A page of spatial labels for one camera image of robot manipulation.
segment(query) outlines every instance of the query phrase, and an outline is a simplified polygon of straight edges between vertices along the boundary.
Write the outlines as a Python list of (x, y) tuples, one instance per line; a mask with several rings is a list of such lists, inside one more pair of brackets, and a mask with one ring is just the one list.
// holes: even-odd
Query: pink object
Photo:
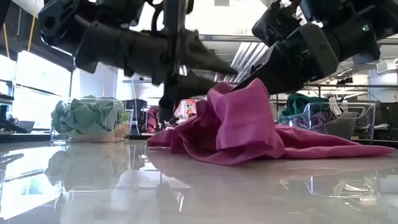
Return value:
[(148, 139), (149, 147), (188, 154), (203, 162), (235, 165), (252, 159), (376, 157), (395, 151), (335, 136), (275, 125), (269, 94), (260, 80), (231, 91), (220, 83), (197, 103), (197, 116)]

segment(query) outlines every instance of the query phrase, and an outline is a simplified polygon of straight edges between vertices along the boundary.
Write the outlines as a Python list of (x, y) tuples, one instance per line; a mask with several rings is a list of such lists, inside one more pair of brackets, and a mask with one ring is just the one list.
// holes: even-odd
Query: pink towel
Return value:
[(231, 91), (220, 83), (197, 103), (197, 116), (148, 139), (149, 147), (188, 154), (203, 162), (235, 165), (252, 159), (376, 157), (395, 151), (335, 136), (275, 125), (269, 94), (260, 80)]

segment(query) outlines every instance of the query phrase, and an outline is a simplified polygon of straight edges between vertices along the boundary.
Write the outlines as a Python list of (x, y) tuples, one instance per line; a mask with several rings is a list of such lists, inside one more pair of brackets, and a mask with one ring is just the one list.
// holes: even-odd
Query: red object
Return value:
[(376, 157), (395, 151), (336, 136), (275, 125), (269, 94), (260, 80), (241, 90), (220, 83), (197, 103), (197, 116), (152, 136), (150, 147), (188, 154), (203, 162), (235, 165), (252, 159)]

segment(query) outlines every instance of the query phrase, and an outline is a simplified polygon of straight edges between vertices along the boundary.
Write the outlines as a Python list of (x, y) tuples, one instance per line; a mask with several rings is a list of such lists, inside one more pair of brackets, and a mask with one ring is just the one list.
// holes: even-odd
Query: laboratory room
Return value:
[(397, 18), (1, 0), (0, 224), (397, 224)]

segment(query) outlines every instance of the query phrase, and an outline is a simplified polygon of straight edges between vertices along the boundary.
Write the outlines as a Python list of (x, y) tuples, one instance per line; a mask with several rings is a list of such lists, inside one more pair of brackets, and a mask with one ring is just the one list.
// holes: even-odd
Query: teal cloth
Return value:
[(59, 134), (107, 134), (120, 123), (123, 111), (123, 104), (113, 97), (59, 101), (51, 113), (52, 126)]
[(320, 97), (309, 97), (300, 93), (290, 94), (287, 98), (286, 109), (280, 113), (280, 117), (300, 114), (304, 112), (304, 109), (309, 103), (327, 103), (329, 102), (326, 98)]

